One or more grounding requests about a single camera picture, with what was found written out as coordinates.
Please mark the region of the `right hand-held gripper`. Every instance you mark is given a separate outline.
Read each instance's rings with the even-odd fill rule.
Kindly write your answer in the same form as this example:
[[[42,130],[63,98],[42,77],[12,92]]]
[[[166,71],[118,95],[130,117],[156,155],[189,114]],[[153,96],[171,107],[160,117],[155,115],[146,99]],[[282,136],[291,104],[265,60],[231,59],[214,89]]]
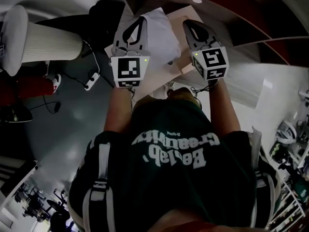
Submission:
[[[196,20],[184,20],[183,30],[191,49],[192,65],[205,81],[226,77],[229,60],[215,31]]]

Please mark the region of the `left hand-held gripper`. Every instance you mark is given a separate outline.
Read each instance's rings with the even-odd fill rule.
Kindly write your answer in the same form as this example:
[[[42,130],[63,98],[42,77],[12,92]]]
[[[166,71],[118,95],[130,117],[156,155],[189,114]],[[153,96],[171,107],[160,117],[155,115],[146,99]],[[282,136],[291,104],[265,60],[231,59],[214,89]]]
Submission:
[[[129,41],[135,29],[137,35]],[[117,30],[110,57],[116,87],[140,86],[150,62],[150,53],[146,49],[147,20],[144,16],[130,20]]]

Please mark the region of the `white A4 paper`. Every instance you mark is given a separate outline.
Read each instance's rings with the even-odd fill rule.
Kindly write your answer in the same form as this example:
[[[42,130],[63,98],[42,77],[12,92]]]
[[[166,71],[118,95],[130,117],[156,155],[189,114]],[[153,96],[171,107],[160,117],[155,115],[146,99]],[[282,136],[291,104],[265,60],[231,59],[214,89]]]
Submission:
[[[163,9],[157,8],[142,15],[147,21],[147,51],[150,66],[160,67],[181,56],[181,48],[170,21]]]

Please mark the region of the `person's left forearm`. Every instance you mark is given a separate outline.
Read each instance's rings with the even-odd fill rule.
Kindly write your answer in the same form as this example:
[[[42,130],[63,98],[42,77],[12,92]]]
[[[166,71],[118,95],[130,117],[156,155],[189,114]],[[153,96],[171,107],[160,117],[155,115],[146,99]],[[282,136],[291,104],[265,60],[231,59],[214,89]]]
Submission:
[[[131,92],[127,88],[112,90],[104,131],[123,133],[131,120]]]

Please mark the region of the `person's right forearm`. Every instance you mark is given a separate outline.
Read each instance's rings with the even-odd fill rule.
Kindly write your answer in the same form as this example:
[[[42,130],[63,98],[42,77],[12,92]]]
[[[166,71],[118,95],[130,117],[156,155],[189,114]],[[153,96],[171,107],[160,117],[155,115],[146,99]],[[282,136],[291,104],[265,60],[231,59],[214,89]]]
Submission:
[[[223,79],[219,79],[209,91],[209,98],[211,123],[215,133],[223,137],[231,132],[240,131],[239,120]]]

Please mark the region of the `black bag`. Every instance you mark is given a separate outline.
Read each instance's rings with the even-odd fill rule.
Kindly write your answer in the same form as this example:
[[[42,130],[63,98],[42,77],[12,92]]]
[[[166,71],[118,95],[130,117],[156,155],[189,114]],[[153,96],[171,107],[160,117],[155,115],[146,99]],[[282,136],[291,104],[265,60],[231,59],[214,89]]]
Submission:
[[[89,10],[90,27],[96,36],[114,39],[125,8],[122,0],[99,0]]]

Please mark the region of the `white power strip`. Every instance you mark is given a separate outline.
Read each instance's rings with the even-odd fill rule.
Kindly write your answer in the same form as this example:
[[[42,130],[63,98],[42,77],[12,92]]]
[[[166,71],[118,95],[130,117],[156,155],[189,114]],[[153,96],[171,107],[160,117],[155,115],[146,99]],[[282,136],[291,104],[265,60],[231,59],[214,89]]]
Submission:
[[[100,75],[97,73],[97,72],[95,72],[90,78],[89,78],[89,80],[88,80],[88,82],[86,83],[86,85],[85,85],[85,90],[86,91],[89,91],[92,87],[93,87],[93,85],[96,83],[96,81],[99,79],[99,77],[100,77]]]

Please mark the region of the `tan shorts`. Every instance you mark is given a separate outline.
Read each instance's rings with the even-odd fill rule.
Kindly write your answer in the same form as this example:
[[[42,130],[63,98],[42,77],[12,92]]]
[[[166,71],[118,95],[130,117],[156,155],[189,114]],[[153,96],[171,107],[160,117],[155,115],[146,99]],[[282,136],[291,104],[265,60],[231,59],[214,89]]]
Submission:
[[[186,100],[194,103],[199,108],[201,108],[200,103],[197,101],[197,99],[193,96],[191,91],[186,88],[182,87],[176,90],[169,89],[167,91],[167,100]]]

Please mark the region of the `grey wooden desk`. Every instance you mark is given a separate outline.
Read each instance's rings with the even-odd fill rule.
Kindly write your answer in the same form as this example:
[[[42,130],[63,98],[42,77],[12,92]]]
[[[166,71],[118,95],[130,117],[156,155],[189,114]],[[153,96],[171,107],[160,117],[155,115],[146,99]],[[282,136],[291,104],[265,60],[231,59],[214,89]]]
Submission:
[[[132,14],[129,8],[126,7],[120,25],[122,26],[130,19],[160,7],[165,14],[169,14],[186,6],[188,5],[163,3],[161,1],[154,4],[148,2],[142,6],[142,8],[138,9],[135,14]],[[225,83],[231,99],[250,108],[255,108],[264,79],[264,74],[261,73],[261,71],[256,71],[253,67],[253,65],[259,61],[257,48],[255,47],[253,50],[234,48],[227,25],[224,22],[216,19],[214,16],[210,15],[210,13],[204,13],[199,10],[195,11],[199,15],[201,22],[214,29],[219,41],[226,47],[230,67],[225,78]],[[197,88],[203,88],[206,85],[206,82],[194,67],[191,71],[183,73],[173,80]]]

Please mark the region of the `white helmet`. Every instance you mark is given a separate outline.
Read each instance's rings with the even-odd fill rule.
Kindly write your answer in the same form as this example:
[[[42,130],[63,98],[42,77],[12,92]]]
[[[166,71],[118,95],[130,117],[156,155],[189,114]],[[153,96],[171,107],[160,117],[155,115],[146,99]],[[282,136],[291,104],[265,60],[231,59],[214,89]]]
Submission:
[[[297,133],[295,127],[288,121],[284,120],[276,131],[277,141],[288,145],[296,142]]]

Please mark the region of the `black chair seat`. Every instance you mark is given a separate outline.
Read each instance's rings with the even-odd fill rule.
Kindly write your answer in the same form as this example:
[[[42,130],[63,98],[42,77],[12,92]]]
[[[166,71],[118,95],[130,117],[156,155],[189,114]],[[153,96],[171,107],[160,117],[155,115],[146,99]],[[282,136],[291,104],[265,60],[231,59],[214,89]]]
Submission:
[[[28,108],[22,105],[8,105],[0,108],[0,124],[24,123],[33,119]]]

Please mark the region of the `black green helmet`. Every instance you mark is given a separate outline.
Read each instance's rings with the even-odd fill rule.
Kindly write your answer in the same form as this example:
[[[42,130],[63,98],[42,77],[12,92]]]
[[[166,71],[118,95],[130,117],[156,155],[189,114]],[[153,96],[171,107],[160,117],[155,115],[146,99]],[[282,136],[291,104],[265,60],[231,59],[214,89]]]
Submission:
[[[270,157],[278,164],[287,164],[289,162],[290,155],[287,148],[278,141],[274,143],[269,154]]]

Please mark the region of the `dark green printed T-shirt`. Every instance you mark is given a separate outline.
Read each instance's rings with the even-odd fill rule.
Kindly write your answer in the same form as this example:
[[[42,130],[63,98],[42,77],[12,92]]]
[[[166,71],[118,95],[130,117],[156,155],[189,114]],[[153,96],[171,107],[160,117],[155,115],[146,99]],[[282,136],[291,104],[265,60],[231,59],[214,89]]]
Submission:
[[[140,105],[126,132],[104,131],[88,144],[70,215],[82,232],[147,232],[180,209],[216,225],[264,228],[281,183],[254,141],[244,131],[217,136],[190,101]]]

